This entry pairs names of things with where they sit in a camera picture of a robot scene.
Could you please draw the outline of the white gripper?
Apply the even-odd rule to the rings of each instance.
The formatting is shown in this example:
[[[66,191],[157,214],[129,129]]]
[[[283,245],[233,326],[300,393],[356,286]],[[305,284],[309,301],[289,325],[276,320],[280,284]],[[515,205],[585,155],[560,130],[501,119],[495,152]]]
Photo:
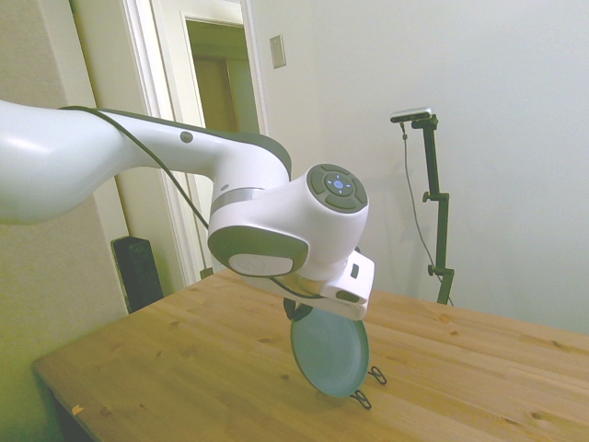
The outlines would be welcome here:
[[[260,290],[284,297],[283,308],[287,319],[298,322],[313,308],[350,320],[362,320],[369,304],[374,276],[375,264],[354,251],[342,273],[331,281],[312,281],[296,273],[271,278],[243,276],[242,279]]]

